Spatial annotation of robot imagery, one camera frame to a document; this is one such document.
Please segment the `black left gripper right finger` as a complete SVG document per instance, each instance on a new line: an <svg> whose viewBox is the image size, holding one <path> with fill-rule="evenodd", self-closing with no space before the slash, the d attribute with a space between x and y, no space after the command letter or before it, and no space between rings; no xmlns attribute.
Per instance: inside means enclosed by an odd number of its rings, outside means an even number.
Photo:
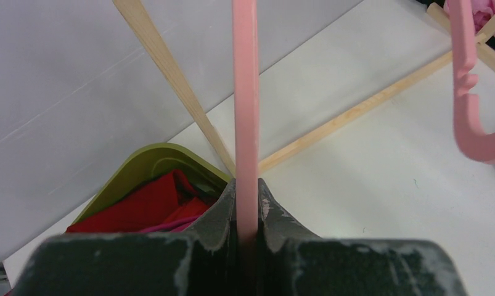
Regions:
<svg viewBox="0 0 495 296"><path fill-rule="evenodd" d="M258 181L262 295L466 295L451 257L410 239L325 239Z"/></svg>

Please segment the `red dress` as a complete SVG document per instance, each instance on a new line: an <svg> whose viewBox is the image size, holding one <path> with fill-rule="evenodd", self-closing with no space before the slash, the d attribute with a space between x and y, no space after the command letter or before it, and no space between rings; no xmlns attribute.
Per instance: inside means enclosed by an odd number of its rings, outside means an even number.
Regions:
<svg viewBox="0 0 495 296"><path fill-rule="evenodd" d="M159 224L201 216L213 203L214 200L205 200L181 170L173 170L105 210L69 226L65 232L139 232Z"/></svg>

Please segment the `pink plastic hanger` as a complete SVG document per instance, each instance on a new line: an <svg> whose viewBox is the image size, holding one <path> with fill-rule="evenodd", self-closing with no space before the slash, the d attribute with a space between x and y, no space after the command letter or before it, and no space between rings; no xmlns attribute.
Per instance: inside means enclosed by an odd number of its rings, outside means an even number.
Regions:
<svg viewBox="0 0 495 296"><path fill-rule="evenodd" d="M470 90L479 77L470 73L477 63L477 45L495 33L495 14L476 34L470 1L449 1L454 86L454 138L468 158L495 165L495 133L486 133L480 120L480 98Z"/></svg>

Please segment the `magenta pleated skirt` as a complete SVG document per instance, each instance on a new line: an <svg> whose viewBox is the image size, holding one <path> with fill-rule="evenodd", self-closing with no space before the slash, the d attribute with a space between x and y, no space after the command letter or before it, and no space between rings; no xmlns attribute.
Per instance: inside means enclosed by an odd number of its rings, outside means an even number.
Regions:
<svg viewBox="0 0 495 296"><path fill-rule="evenodd" d="M149 228L145 228L139 231L139 233L149 233L149 232L180 232L189 227L193 222L195 222L199 216L191 216L176 220L170 223L163 223Z"/></svg>

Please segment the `pink hanger of magenta skirt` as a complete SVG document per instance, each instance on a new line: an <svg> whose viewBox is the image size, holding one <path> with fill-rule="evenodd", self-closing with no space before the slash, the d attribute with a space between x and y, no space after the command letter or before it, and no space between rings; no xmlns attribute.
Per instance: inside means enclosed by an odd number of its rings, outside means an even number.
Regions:
<svg viewBox="0 0 495 296"><path fill-rule="evenodd" d="M259 62L257 5L232 1L236 214L239 241L258 231Z"/></svg>

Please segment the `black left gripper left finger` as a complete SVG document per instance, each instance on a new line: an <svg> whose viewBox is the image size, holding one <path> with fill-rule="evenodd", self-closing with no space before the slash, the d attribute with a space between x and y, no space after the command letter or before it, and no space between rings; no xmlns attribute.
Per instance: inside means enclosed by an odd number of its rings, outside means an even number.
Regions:
<svg viewBox="0 0 495 296"><path fill-rule="evenodd" d="M235 295L235 182L181 232L61 234L31 254L12 295Z"/></svg>

